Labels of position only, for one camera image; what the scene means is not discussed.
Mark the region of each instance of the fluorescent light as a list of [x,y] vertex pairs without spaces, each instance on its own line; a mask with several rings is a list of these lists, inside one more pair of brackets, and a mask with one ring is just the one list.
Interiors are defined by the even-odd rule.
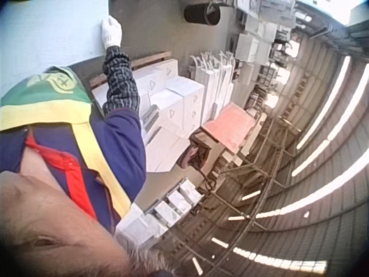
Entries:
[[328,139],[333,140],[342,127],[345,125],[351,114],[353,113],[354,109],[356,108],[357,104],[359,104],[360,99],[362,98],[365,87],[368,83],[369,79],[369,63],[366,65],[362,78],[357,86],[355,93],[353,94],[349,105],[347,106],[344,114],[340,118],[340,121],[335,125],[333,130],[329,133]]
[[318,148],[302,163],[300,164],[293,172],[292,176],[298,175],[301,171],[303,171],[313,160],[319,156],[321,152],[324,151],[324,149],[330,144],[329,140],[323,141]]
[[229,244],[226,244],[225,242],[220,241],[217,238],[212,238],[212,242],[215,242],[216,244],[218,244],[218,245],[220,245],[221,247],[224,247],[224,248],[228,248],[229,247]]
[[343,172],[340,176],[336,177],[333,181],[329,182],[322,188],[316,190],[312,194],[300,199],[297,202],[294,202],[290,205],[283,207],[282,209],[276,209],[274,211],[269,212],[261,212],[256,215],[256,218],[267,218],[275,215],[285,215],[290,212],[296,211],[297,209],[301,209],[311,203],[314,203],[321,198],[331,194],[336,189],[342,187],[347,181],[353,178],[358,172],[360,172],[366,165],[369,164],[369,148],[366,152],[358,158],[356,162],[354,162],[348,170]]
[[245,196],[242,197],[242,201],[243,200],[250,199],[250,198],[252,198],[252,197],[254,197],[254,196],[256,196],[256,195],[258,195],[260,193],[261,193],[261,191],[260,190],[257,190],[256,192],[253,192],[253,193],[250,193],[248,195],[245,195]]
[[277,95],[268,94],[265,104],[271,108],[274,108],[278,103],[279,97]]
[[244,220],[244,216],[240,215],[240,216],[230,216],[228,218],[229,221],[237,221],[237,220]]
[[319,274],[324,274],[327,267],[327,261],[291,261],[276,259],[274,257],[252,253],[238,247],[235,247],[233,249],[233,252],[249,260],[254,260],[254,262],[256,263],[294,271],[315,272]]
[[192,262],[194,263],[195,265],[195,268],[197,270],[197,274],[198,276],[201,276],[204,272],[202,271],[202,268],[200,267],[200,264],[198,263],[196,257],[193,257],[192,258]]
[[314,121],[314,123],[311,125],[310,129],[308,130],[308,132],[306,133],[306,135],[303,137],[303,139],[300,141],[300,143],[297,146],[297,149],[300,149],[305,143],[306,141],[309,139],[309,137],[313,134],[313,132],[316,130],[316,128],[318,127],[318,125],[321,123],[321,121],[323,120],[323,117],[326,115],[326,113],[328,112],[329,107],[332,105],[333,100],[336,98],[342,82],[344,81],[347,69],[348,69],[348,65],[350,63],[351,58],[349,56],[346,56],[344,59],[344,63],[341,67],[341,71],[340,74],[338,75],[338,78],[336,80],[336,83],[334,84],[334,87],[332,89],[331,94],[328,97],[327,102],[325,103],[323,109],[321,110],[321,112],[319,113],[318,117],[316,118],[316,120]]

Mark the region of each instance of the hand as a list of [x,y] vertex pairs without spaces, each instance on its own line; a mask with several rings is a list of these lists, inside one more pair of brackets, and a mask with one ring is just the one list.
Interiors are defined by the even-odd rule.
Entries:
[[102,27],[102,38],[105,50],[110,46],[120,47],[122,41],[122,27],[117,20],[112,16],[109,16],[108,19],[103,20]]

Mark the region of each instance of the warehouse floor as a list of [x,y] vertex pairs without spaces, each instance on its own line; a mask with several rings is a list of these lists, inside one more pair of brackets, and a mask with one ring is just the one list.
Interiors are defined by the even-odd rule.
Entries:
[[[183,17],[183,9],[194,0],[124,0],[111,1],[110,14],[117,18],[123,29],[122,50],[131,59],[141,58],[161,51],[172,51],[172,57],[179,62],[179,75],[188,77],[190,55],[198,55],[201,51],[229,49],[232,34],[239,33],[240,27],[236,22],[234,8],[221,8],[221,20],[217,26],[187,23]],[[101,73],[103,57],[74,65],[83,79]],[[236,84],[234,95],[242,102],[248,95],[243,95],[244,87]],[[216,147],[212,152],[209,163],[218,157],[222,147]],[[192,168],[182,170],[175,166],[169,173],[148,174],[147,181],[136,203],[147,209],[157,198],[163,196],[182,177],[188,178],[198,185],[202,177]]]

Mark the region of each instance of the yellow reflective stripe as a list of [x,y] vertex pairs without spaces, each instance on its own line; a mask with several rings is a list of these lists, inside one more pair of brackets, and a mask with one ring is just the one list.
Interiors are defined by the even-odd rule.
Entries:
[[72,124],[72,128],[87,167],[99,172],[110,192],[114,210],[121,217],[125,216],[130,209],[131,201],[105,160],[89,122]]
[[0,108],[0,131],[34,123],[88,122],[91,104],[75,100],[51,100]]

